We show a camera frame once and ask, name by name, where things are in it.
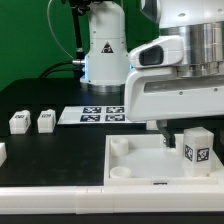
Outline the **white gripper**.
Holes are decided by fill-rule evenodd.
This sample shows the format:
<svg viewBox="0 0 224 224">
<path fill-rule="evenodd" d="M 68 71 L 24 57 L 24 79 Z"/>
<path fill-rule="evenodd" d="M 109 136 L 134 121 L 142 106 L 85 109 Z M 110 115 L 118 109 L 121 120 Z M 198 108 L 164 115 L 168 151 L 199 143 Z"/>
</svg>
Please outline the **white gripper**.
<svg viewBox="0 0 224 224">
<path fill-rule="evenodd" d="M 161 36 L 129 53 L 126 116 L 131 121 L 157 120 L 169 148 L 176 144 L 166 120 L 224 115 L 224 75 L 180 78 L 177 65 L 183 57 L 178 35 Z"/>
</svg>

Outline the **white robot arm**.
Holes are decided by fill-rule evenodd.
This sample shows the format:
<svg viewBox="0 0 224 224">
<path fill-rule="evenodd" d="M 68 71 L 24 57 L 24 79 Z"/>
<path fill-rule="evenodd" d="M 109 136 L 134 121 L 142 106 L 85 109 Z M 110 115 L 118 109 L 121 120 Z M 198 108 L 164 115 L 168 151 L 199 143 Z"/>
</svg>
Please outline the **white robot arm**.
<svg viewBox="0 0 224 224">
<path fill-rule="evenodd" d="M 81 84 L 109 92 L 125 87 L 131 121 L 224 115 L 224 0 L 141 0 L 159 36 L 126 50 L 124 12 L 92 0 L 90 51 Z"/>
</svg>

